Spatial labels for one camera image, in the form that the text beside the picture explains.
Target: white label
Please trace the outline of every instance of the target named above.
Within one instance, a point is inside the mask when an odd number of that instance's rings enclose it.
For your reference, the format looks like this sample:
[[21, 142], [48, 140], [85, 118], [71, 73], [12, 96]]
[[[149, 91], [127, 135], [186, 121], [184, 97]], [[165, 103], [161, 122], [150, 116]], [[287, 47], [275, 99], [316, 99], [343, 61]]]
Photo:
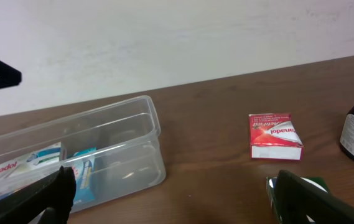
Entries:
[[345, 118], [340, 143], [344, 146], [345, 149], [354, 155], [354, 115], [352, 114], [348, 114]]

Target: red and white box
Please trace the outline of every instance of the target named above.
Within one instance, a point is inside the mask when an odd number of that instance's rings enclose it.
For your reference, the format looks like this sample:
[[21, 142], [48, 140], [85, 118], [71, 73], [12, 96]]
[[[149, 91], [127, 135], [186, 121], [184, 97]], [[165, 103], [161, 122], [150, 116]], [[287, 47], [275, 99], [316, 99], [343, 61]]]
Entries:
[[304, 149], [291, 116], [250, 114], [251, 158], [300, 160]]

